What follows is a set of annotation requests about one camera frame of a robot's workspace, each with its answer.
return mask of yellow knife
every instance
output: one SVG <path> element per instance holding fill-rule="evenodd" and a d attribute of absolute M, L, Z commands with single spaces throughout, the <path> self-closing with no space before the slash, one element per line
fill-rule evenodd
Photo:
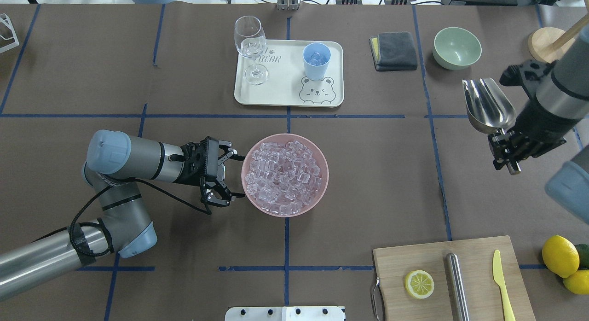
<path fill-rule="evenodd" d="M 503 303 L 503 318 L 505 321 L 515 321 L 514 311 L 509 302 L 507 287 L 505 286 L 505 277 L 503 277 L 503 267 L 501 266 L 501 253 L 495 250 L 493 254 L 493 279 L 501 289 L 501 300 Z"/>

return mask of bear drawing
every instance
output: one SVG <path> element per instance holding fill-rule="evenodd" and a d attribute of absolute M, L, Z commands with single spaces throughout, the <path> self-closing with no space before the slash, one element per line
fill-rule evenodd
<path fill-rule="evenodd" d="M 301 82 L 303 83 L 303 88 L 299 93 L 299 97 L 303 102 L 331 103 L 335 100 L 333 78 L 325 77 L 321 80 L 311 80 L 308 77 L 303 77 Z"/>

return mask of gray towel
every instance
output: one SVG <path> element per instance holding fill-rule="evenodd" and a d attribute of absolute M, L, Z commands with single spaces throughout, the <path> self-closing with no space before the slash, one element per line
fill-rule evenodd
<path fill-rule="evenodd" d="M 370 48 L 377 71 L 416 70 L 417 55 L 413 36 L 408 32 L 380 33 L 374 46 L 374 36 L 370 38 Z"/>

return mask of wine glass base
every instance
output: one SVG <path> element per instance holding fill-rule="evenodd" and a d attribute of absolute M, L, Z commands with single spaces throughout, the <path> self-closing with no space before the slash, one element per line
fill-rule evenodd
<path fill-rule="evenodd" d="M 245 69 L 243 77 L 252 85 L 260 85 L 268 80 L 268 69 L 261 64 L 253 64 Z"/>

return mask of pink bowl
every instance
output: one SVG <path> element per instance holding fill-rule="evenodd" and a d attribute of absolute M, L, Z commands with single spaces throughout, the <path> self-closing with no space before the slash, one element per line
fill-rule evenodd
<path fill-rule="evenodd" d="M 315 205 L 317 205 L 319 200 L 321 200 L 321 198 L 325 194 L 325 190 L 328 188 L 328 182 L 329 182 L 328 161 L 325 159 L 325 156 L 323 155 L 323 153 L 321 152 L 319 147 L 317 147 L 317 145 L 315 145 L 311 140 L 309 140 L 305 137 L 301 137 L 297 134 L 274 134 L 272 136 L 268 136 L 268 137 L 260 140 L 259 142 L 257 142 L 257 144 L 254 145 L 252 147 L 252 149 L 250 149 L 250 151 L 248 152 L 248 155 L 246 155 L 246 159 L 243 162 L 243 166 L 242 166 L 242 186 L 243 186 L 243 188 L 245 189 L 248 184 L 246 182 L 246 175 L 250 171 L 250 163 L 252 163 L 252 160 L 253 160 L 252 153 L 254 151 L 256 151 L 256 149 L 260 149 L 260 145 L 262 143 L 276 142 L 276 143 L 286 144 L 286 143 L 294 141 L 294 140 L 298 140 L 301 144 L 307 146 L 307 148 L 309 148 L 311 151 L 313 151 L 313 157 L 315 158 L 315 164 L 321 169 L 320 176 L 321 176 L 321 179 L 323 180 L 323 184 L 322 184 L 321 188 L 317 191 L 315 198 L 312 199 L 311 202 L 309 202 L 309 205 L 304 206 L 300 210 L 300 212 L 298 212 L 297 214 L 293 214 L 293 215 L 289 215 L 289 216 L 276 215 L 276 214 L 272 214 L 270 212 L 263 210 L 262 207 L 260 206 L 260 204 L 256 201 L 256 199 L 254 199 L 246 191 L 246 196 L 248 197 L 250 202 L 252 202 L 252 204 L 254 206 L 256 206 L 257 209 L 264 212 L 264 214 L 269 214 L 271 216 L 276 216 L 276 217 L 299 216 L 300 214 L 303 214 L 303 213 L 307 212 L 308 210 L 310 210 L 311 208 L 315 207 Z"/>

